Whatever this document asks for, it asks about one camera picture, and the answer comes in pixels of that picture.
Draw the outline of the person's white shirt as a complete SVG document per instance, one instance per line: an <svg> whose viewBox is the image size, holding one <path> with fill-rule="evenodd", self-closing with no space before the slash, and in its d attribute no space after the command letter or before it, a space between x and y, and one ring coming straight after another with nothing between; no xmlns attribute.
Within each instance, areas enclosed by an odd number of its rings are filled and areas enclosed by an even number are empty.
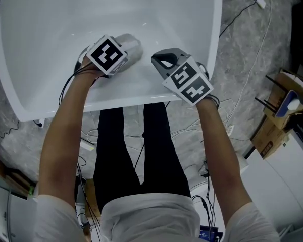
<svg viewBox="0 0 303 242"><path fill-rule="evenodd" d="M114 199L103 208L100 231L104 242L203 242L192 199L176 194ZM75 210L59 198L40 195L33 242L85 242ZM223 242L280 242L280 237L250 202L232 215Z"/></svg>

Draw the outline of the person's right forearm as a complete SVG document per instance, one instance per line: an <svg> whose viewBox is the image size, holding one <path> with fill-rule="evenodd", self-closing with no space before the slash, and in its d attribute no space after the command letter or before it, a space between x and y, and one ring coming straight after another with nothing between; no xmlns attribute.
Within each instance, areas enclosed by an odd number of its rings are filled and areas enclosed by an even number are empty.
<svg viewBox="0 0 303 242"><path fill-rule="evenodd" d="M252 202L240 175L237 155L214 102L203 99L196 105L204 138L205 156L221 208L224 224L247 203Z"/></svg>

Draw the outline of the person's left forearm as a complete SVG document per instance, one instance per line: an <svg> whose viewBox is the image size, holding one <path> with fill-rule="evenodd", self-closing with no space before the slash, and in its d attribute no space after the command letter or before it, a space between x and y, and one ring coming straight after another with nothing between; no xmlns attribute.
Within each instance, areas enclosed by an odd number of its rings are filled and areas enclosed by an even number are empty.
<svg viewBox="0 0 303 242"><path fill-rule="evenodd" d="M76 166L85 101L98 70L76 75L46 134L39 167L39 194L75 205Z"/></svg>

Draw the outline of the white bathtub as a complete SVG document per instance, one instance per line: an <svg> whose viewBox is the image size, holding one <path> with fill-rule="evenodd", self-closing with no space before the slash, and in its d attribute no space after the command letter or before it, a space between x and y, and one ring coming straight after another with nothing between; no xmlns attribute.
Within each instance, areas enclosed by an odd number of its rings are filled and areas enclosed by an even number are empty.
<svg viewBox="0 0 303 242"><path fill-rule="evenodd" d="M177 98L151 56L179 48L214 72L222 0L0 0L0 81L21 121L55 115L81 53L103 35L131 34L143 56L91 87L85 111Z"/></svg>

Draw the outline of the blue white padded case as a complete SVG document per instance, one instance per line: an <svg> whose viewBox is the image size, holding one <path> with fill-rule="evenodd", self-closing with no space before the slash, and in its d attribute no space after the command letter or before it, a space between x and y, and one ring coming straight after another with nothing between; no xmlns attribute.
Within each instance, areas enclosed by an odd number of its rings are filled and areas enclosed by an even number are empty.
<svg viewBox="0 0 303 242"><path fill-rule="evenodd" d="M301 109L303 109L303 95L300 95L294 90L290 90L282 100L275 116L284 117L289 111L296 112Z"/></svg>

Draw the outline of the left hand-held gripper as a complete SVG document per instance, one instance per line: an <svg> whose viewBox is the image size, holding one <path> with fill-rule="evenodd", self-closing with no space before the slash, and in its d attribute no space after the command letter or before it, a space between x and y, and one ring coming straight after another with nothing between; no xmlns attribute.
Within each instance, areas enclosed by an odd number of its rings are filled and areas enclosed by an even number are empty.
<svg viewBox="0 0 303 242"><path fill-rule="evenodd" d="M93 67L109 78L131 67L131 36L104 35L96 43L85 48L74 67L74 72Z"/></svg>

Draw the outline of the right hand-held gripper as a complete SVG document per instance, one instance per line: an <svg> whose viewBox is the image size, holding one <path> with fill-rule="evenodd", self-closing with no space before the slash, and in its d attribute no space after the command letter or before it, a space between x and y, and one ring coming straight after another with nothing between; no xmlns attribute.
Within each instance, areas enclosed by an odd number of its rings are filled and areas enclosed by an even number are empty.
<svg viewBox="0 0 303 242"><path fill-rule="evenodd" d="M164 79L163 86L191 106L195 106L213 91L197 62L181 49L158 51L152 56L151 63Z"/></svg>

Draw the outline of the black device blue screen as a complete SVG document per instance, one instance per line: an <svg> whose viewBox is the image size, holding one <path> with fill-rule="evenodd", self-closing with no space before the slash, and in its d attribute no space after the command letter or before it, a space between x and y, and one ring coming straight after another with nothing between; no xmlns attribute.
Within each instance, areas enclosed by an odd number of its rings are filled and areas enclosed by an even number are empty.
<svg viewBox="0 0 303 242"><path fill-rule="evenodd" d="M221 242L223 233L217 227L200 226L199 238L207 242Z"/></svg>

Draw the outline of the flat cardboard box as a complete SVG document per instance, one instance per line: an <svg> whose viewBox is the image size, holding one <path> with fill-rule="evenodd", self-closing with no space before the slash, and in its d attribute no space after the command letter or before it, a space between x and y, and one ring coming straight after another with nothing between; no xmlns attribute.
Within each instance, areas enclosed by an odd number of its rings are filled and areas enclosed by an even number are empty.
<svg viewBox="0 0 303 242"><path fill-rule="evenodd" d="M86 198L91 207L91 211L95 214L95 216L100 220L100 211L96 201L95 195L95 186L93 179L87 179L84 186L84 191L86 194Z"/></svg>

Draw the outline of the person's black trousers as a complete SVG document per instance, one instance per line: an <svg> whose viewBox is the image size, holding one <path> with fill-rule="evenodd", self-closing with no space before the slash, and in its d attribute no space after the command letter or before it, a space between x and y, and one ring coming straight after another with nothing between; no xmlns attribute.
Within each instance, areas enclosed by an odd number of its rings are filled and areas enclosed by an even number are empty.
<svg viewBox="0 0 303 242"><path fill-rule="evenodd" d="M125 196L174 194L190 197L188 181L176 154L167 117L161 103L143 109L144 182L141 184L124 141L122 108L102 110L99 115L94 185L100 210Z"/></svg>

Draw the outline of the brown cardboard box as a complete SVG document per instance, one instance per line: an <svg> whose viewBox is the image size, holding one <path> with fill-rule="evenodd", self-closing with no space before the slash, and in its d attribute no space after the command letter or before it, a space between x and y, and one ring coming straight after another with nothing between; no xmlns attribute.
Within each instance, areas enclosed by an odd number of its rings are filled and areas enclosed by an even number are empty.
<svg viewBox="0 0 303 242"><path fill-rule="evenodd" d="M265 116L250 140L260 156L266 159L288 142L291 131L292 129L279 129Z"/></svg>
<svg viewBox="0 0 303 242"><path fill-rule="evenodd" d="M280 88L273 85L270 96L267 99L267 101L269 101L273 105L280 106L282 100L285 98L286 94L290 90L294 90L300 95L303 95L302 76L281 69L280 72L273 79L276 80L282 87L284 87L284 91L282 91ZM275 126L277 126L279 129L283 129L286 127L287 123L289 122L292 116L297 114L303 114L303 109L296 112L289 111L284 117L276 117L275 114L267 108L264 109L264 113L266 117L275 124Z"/></svg>

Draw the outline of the white fluffy cleaning cloth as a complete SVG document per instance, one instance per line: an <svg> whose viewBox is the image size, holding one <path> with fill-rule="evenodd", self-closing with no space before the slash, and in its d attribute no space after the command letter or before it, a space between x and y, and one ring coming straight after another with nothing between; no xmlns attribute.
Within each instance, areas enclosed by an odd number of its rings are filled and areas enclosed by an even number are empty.
<svg viewBox="0 0 303 242"><path fill-rule="evenodd" d="M129 33L116 37L115 41L124 49L128 56L128 62L118 71L121 73L141 60L143 56L143 48L141 41Z"/></svg>

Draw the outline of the black antenna router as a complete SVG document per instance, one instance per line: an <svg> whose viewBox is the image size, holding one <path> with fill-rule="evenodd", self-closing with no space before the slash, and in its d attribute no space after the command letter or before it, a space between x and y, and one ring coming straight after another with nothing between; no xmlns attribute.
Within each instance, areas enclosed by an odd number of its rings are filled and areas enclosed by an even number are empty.
<svg viewBox="0 0 303 242"><path fill-rule="evenodd" d="M282 91L284 91L284 87L282 87L276 80L272 79L271 77L269 77L268 75L265 75L265 77L271 81L273 83L273 85L277 86L278 88L280 88ZM275 106L273 105L272 103L270 103L269 101L267 100L260 100L258 99L257 97L255 97L255 100L257 102L259 102L261 105L264 106L264 108L267 108L268 110L270 110L272 113L276 114L279 110L279 107L280 106Z"/></svg>

